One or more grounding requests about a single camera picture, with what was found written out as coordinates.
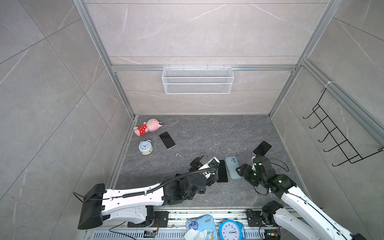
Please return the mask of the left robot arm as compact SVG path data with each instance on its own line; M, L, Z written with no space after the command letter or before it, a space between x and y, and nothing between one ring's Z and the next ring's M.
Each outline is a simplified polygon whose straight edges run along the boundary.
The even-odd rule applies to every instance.
M204 165L195 159L190 172L152 186L114 190L96 184L84 196L75 193L82 202L78 229L94 229L110 221L123 221L129 227L149 227L155 222L155 207L181 204L204 194L206 187L218 180L219 165L217 158Z

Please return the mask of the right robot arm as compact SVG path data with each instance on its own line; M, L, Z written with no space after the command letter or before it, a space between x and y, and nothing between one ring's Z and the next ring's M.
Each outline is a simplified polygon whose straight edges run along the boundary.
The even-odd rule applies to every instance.
M266 226L277 225L288 230L300 240L364 240L342 227L310 198L287 175L277 174L265 156L254 156L253 166L243 164L236 168L239 176L252 186L263 186L267 192L295 210L304 221L293 216L283 205L271 201L262 208L261 218Z

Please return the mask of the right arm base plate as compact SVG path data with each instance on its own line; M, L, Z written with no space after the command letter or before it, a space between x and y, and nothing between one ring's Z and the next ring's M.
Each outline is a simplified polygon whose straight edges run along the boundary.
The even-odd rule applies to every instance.
M247 209L245 213L249 227L262 227L270 224L268 216L264 211Z

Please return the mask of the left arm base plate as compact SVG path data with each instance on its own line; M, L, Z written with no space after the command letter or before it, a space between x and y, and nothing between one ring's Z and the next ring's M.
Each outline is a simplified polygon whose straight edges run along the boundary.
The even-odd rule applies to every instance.
M168 211L155 211L152 215L148 217L143 223L133 224L128 222L128 228L149 228L149 227L157 227L165 228L168 226L169 221L169 213Z

